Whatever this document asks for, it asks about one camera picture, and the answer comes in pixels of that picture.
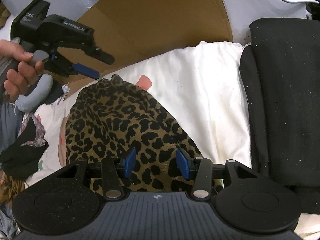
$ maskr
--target black cloth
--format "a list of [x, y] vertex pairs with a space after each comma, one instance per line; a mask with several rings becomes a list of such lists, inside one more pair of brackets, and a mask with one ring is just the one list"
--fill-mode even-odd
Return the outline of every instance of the black cloth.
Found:
[[239, 71], [249, 106], [252, 168], [269, 177], [269, 153], [263, 95], [251, 46], [244, 48], [240, 59]]
[[51, 105], [54, 101], [56, 101], [62, 95], [63, 95], [63, 90], [62, 90], [61, 84], [59, 84], [56, 80], [53, 80], [52, 88], [49, 95], [40, 105], [42, 104]]
[[36, 138], [36, 126], [29, 119], [27, 126], [14, 144], [10, 145], [0, 155], [2, 169], [7, 176], [12, 176], [16, 180], [25, 180], [38, 171], [38, 162], [48, 147], [48, 143], [41, 147], [24, 145], [25, 142], [34, 141]]
[[320, 187], [320, 22], [264, 18], [250, 30], [271, 178], [288, 186]]
[[320, 214], [320, 22], [265, 18], [250, 30], [240, 73], [252, 166], [263, 173], [269, 158], [270, 177], [299, 196], [303, 213]]

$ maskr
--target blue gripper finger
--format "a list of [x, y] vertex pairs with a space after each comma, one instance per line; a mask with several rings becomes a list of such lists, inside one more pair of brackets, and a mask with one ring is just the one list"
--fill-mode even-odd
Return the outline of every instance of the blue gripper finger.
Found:
[[179, 149], [176, 151], [176, 163], [184, 179], [190, 179], [188, 160]]
[[137, 161], [137, 151], [133, 147], [125, 159], [124, 177], [129, 178]]
[[80, 74], [93, 78], [93, 79], [99, 79], [100, 73], [92, 68], [89, 68], [85, 65], [82, 65], [80, 63], [75, 63], [72, 65], [75, 71], [79, 72]]

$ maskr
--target finger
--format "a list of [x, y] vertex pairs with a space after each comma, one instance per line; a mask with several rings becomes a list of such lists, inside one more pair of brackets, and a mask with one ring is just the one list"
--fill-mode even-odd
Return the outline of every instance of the finger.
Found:
[[9, 69], [7, 79], [19, 89], [19, 95], [24, 95], [28, 92], [27, 80], [14, 69]]
[[36, 82], [36, 70], [28, 63], [20, 62], [18, 65], [18, 71], [27, 80], [28, 85], [33, 85]]
[[44, 64], [41, 60], [37, 61], [36, 65], [35, 65], [35, 70], [38, 75], [43, 74]]
[[19, 89], [12, 84], [11, 81], [6, 80], [3, 84], [4, 89], [8, 92], [8, 94], [10, 95], [10, 101], [14, 102], [15, 100], [18, 99], [19, 96]]
[[18, 61], [30, 61], [33, 58], [33, 54], [26, 52], [19, 44], [0, 40], [0, 55], [4, 57], [14, 57]]

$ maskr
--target clutter of clothes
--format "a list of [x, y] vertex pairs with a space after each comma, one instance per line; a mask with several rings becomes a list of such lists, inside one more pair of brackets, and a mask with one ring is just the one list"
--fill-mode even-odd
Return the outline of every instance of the clutter of clothes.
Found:
[[0, 106], [0, 239], [13, 239], [19, 228], [12, 216], [12, 200], [24, 190], [24, 181], [38, 171], [48, 147], [40, 118], [33, 112], [42, 104], [59, 104], [69, 91], [51, 75], [43, 74], [26, 95]]

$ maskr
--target fingernail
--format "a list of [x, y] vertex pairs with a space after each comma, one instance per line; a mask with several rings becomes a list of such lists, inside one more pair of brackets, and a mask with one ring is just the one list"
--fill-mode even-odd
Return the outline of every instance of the fingernail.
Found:
[[27, 56], [27, 57], [31, 57], [31, 56], [33, 56], [33, 53], [25, 51], [25, 52], [23, 53], [23, 55], [25, 55], [25, 56]]

